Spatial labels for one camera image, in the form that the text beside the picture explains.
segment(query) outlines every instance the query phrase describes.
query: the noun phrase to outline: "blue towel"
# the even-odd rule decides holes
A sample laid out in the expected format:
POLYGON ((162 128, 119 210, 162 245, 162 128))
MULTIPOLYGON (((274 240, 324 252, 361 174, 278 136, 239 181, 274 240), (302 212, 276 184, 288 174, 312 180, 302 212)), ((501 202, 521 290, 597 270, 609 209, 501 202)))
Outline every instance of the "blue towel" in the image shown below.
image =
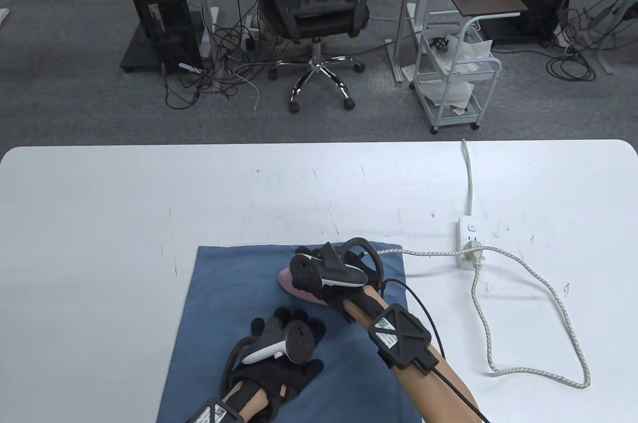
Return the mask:
MULTIPOLYGON (((396 248, 374 244, 377 250, 396 248)), ((250 334, 253 318, 277 307, 301 308, 326 325, 313 358, 325 369, 301 395, 284 405, 278 423, 419 423, 421 417, 357 323, 335 310, 294 298, 279 286, 294 246, 200 247, 184 304, 157 423, 184 423, 219 394, 233 346, 250 334)), ((385 276, 405 281, 400 254, 383 256, 385 276)), ((390 284, 389 303, 407 306, 405 291, 390 284)))

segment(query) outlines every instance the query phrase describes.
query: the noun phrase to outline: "white table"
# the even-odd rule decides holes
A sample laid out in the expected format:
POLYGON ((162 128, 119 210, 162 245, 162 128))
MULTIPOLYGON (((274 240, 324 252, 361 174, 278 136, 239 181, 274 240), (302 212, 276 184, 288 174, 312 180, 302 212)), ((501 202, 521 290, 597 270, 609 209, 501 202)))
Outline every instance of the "white table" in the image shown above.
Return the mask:
MULTIPOLYGON (((486 243, 524 256, 561 295, 569 282, 593 383, 487 377, 472 273, 407 257, 451 365, 493 423, 633 421, 635 151, 556 141, 470 152, 486 243)), ((454 250, 466 198, 458 142, 11 150, 0 165, 0 421, 154 423, 199 245, 363 236, 454 250)), ((486 263, 496 363, 581 379, 547 294, 515 262, 486 263)))

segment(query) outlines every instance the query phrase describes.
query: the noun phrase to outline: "chrome chair base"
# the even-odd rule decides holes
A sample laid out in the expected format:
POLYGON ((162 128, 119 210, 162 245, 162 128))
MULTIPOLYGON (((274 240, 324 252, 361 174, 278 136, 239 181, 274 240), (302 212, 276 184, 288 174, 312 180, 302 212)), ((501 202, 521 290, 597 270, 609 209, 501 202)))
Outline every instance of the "chrome chair base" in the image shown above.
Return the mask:
POLYGON ((327 76, 328 78, 330 78, 332 83, 335 86, 337 86, 337 88, 339 89, 339 91, 341 91, 341 94, 343 95, 343 108, 346 109, 347 111, 351 111, 355 107, 355 102, 352 99, 352 97, 350 97, 350 93, 348 92, 348 87, 339 78, 339 76, 337 76, 328 68, 328 65, 330 64, 341 63, 343 61, 349 61, 353 63, 355 71, 358 73, 362 73, 365 71, 365 64, 361 63, 360 61, 357 61, 357 59, 353 58, 352 56, 335 56, 333 58, 322 59, 321 40, 317 40, 317 41, 313 40, 313 54, 310 60, 304 61, 304 60, 292 59, 287 61, 285 59, 280 59, 280 61, 277 61, 276 63, 274 63, 273 67, 271 67, 270 70, 268 71, 268 79, 271 79, 271 81, 277 79, 277 74, 278 74, 277 70, 281 66, 302 66, 302 67, 305 66, 308 69, 299 79, 297 79, 297 82, 295 83, 294 87, 292 88, 292 91, 290 92, 290 100, 288 103, 288 109, 290 113, 296 114, 299 112, 299 104, 297 103, 296 98, 301 92, 301 89, 303 88, 304 84, 315 73, 323 74, 324 76, 327 76))

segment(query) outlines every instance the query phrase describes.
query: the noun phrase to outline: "power strip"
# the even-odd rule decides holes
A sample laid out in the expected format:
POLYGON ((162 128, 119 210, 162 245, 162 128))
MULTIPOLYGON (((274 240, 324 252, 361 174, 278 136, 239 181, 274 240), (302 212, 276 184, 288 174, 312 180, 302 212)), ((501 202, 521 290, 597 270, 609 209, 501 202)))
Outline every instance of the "power strip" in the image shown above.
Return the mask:
MULTIPOLYGON (((479 217, 462 216, 456 225, 458 250, 465 250, 472 245, 485 244, 485 222, 479 217)), ((456 265, 461 270, 474 270, 474 255, 461 254, 456 256, 456 265)))

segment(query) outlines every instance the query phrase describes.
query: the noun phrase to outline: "chair wheel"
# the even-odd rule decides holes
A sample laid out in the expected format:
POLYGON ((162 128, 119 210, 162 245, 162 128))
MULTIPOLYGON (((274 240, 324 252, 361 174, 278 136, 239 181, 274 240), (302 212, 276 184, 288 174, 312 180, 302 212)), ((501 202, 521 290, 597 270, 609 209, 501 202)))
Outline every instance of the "chair wheel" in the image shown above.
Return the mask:
POLYGON ((352 98, 346 98, 343 100, 343 108, 346 111, 352 111, 355 109, 355 101, 352 98))

